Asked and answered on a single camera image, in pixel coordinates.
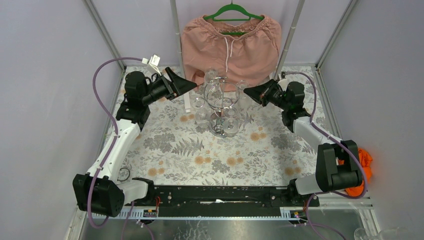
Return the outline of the chrome wine glass rack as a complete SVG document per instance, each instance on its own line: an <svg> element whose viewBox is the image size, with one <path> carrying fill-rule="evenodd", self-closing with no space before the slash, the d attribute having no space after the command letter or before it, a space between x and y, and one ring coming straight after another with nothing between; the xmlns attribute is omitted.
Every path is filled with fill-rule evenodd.
<svg viewBox="0 0 424 240"><path fill-rule="evenodd" d="M204 97L211 109L207 126L214 136L228 138L223 131L224 117L239 118L240 92L236 84L227 81L226 77L219 76L219 79L220 83L204 88Z"/></svg>

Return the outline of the clear wine glass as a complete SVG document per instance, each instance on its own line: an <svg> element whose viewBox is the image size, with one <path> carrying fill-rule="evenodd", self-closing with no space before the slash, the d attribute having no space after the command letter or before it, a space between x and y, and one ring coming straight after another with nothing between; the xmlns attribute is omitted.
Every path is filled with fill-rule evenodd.
<svg viewBox="0 0 424 240"><path fill-rule="evenodd" d="M234 116L224 117L222 129L226 137L234 137L240 129L238 118Z"/></svg>
<svg viewBox="0 0 424 240"><path fill-rule="evenodd" d="M220 83L219 71L213 67L204 72L204 86L213 86Z"/></svg>
<svg viewBox="0 0 424 240"><path fill-rule="evenodd" d="M244 89L248 88L250 85L246 80L240 80L237 84L236 84L238 90L239 90L239 99L243 100L245 99L247 96L244 93Z"/></svg>

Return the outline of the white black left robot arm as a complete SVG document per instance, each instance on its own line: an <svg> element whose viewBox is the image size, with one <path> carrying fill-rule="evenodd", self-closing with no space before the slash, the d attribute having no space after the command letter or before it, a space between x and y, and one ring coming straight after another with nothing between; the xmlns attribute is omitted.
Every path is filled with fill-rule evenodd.
<svg viewBox="0 0 424 240"><path fill-rule="evenodd" d="M77 174L72 181L81 211L116 217L124 205L136 200L144 206L154 202L152 180L135 177L121 184L117 181L130 146L147 123L150 104L162 98L173 100L198 86L170 67L165 72L147 77L141 71L132 71L125 76L124 100L112 119L112 135L87 173Z"/></svg>

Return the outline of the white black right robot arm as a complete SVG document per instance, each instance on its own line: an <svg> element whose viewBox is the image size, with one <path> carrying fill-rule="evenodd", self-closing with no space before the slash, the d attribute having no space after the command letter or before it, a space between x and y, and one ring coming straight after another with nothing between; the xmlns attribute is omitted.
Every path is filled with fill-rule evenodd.
<svg viewBox="0 0 424 240"><path fill-rule="evenodd" d="M287 201L301 205L309 194L327 193L366 184L367 177L359 163L358 146L352 140L331 135L313 122L304 108L304 85L290 82L283 90L275 80L245 88L243 91L259 105L268 104L282 110L283 124L316 151L315 172L291 181Z"/></svg>

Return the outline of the clear wine glass front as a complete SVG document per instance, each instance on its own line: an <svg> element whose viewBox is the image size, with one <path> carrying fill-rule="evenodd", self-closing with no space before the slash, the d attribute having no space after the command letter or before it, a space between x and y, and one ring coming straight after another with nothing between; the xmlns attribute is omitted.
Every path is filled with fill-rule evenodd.
<svg viewBox="0 0 424 240"><path fill-rule="evenodd" d="M234 137L240 129L238 118L234 116L224 117L222 129L226 137Z"/></svg>

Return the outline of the pink shorts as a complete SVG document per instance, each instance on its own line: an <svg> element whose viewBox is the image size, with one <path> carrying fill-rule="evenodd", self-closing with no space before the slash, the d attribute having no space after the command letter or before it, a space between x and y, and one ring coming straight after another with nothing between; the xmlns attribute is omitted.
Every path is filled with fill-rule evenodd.
<svg viewBox="0 0 424 240"><path fill-rule="evenodd" d="M205 71L218 70L230 83L259 85L276 68L282 48L281 25L269 16L239 25L192 19L181 35L182 63L187 80L204 83Z"/></svg>

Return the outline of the floral table mat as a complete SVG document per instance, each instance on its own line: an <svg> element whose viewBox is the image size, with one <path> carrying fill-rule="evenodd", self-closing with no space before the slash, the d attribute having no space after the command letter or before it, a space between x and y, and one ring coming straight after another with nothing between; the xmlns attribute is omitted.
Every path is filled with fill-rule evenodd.
<svg viewBox="0 0 424 240"><path fill-rule="evenodd" d="M129 147L117 182L146 178L157 185L285 186L311 175L317 153L282 123L282 110L243 99L239 132L217 137L187 113L184 98L161 98Z"/></svg>

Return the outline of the green clothes hanger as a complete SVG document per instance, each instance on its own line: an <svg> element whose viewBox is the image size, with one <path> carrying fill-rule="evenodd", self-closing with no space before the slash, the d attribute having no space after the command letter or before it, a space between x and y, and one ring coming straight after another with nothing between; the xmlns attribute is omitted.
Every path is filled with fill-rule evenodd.
<svg viewBox="0 0 424 240"><path fill-rule="evenodd" d="M205 21L211 20L212 22L247 22L252 19L262 21L265 17L251 13L243 6L234 4L231 0L229 4L222 6L215 13L205 15L202 18Z"/></svg>

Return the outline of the orange cloth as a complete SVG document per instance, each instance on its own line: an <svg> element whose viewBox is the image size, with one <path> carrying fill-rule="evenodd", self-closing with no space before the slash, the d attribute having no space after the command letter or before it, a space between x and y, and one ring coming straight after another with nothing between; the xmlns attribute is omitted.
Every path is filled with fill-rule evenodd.
<svg viewBox="0 0 424 240"><path fill-rule="evenodd" d="M355 187L348 187L345 189L346 194L342 194L344 197L349 199L359 199L362 198L365 193L368 191L369 183L371 180L371 177L373 176L372 171L372 163L373 163L373 157L363 148L358 148L358 162L361 165L359 173L362 174L361 176L361 185L355 186Z"/></svg>

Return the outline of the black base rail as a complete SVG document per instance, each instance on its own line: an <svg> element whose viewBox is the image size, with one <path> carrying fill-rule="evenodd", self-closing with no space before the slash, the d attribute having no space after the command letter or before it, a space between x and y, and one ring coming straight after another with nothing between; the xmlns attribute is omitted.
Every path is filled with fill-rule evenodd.
<svg viewBox="0 0 424 240"><path fill-rule="evenodd" d="M275 186L176 186L157 185L135 206L158 210L159 217L279 217L281 208L318 207L311 194L300 195L293 187Z"/></svg>

